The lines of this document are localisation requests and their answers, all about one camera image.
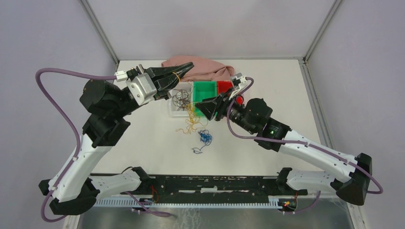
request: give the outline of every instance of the red box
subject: red box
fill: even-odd
[[[219,95],[219,93],[225,93],[231,87],[232,87],[231,81],[217,81],[216,82],[217,95]],[[241,97],[237,97],[236,102],[242,104],[243,100]]]

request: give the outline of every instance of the green box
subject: green box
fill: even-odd
[[[215,81],[195,81],[194,90],[192,92],[193,101],[202,102],[203,99],[216,97],[216,82]],[[197,116],[204,116],[204,114],[195,108],[195,114]]]

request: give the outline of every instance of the metal floor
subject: metal floor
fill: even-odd
[[[298,209],[312,199],[299,199]],[[176,217],[160,218],[129,208],[94,207],[81,216],[80,229],[353,229],[347,204],[337,198],[320,199],[311,210],[282,215],[275,209],[156,208]]]

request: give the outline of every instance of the yellow string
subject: yellow string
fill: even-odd
[[[174,73],[174,72],[173,72],[173,74],[175,74],[175,75],[177,76],[177,78],[179,79],[179,82],[180,82],[180,77],[179,77],[176,73]],[[191,133],[193,133],[193,132],[194,132],[194,133],[197,132],[198,129],[205,129],[205,126],[208,125],[208,120],[207,120],[207,124],[205,124],[205,125],[203,125],[203,124],[200,122],[201,118],[196,115],[196,113],[195,113],[195,106],[194,106],[193,104],[191,104],[191,103],[190,103],[190,104],[187,104],[186,107],[185,107],[185,110],[187,111],[187,113],[188,113],[188,115],[189,115],[189,118],[185,120],[185,122],[186,122],[186,124],[187,124],[187,127],[186,127],[186,130],[187,130],[187,131],[185,131],[184,129],[180,128],[180,129],[177,129],[176,132],[182,130],[184,134],[191,134]],[[197,124],[200,124],[202,127],[194,127],[194,126],[197,125]]]
[[[180,77],[179,77],[179,75],[177,75],[175,72],[172,72],[172,73],[177,76],[177,79],[179,79],[179,83],[180,83]]]

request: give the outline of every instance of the blue string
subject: blue string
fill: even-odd
[[[201,150],[211,144],[213,137],[208,130],[200,130],[198,134],[200,135],[200,141],[204,142],[204,145],[201,148],[192,148],[192,151],[195,154],[202,154],[203,152]]]

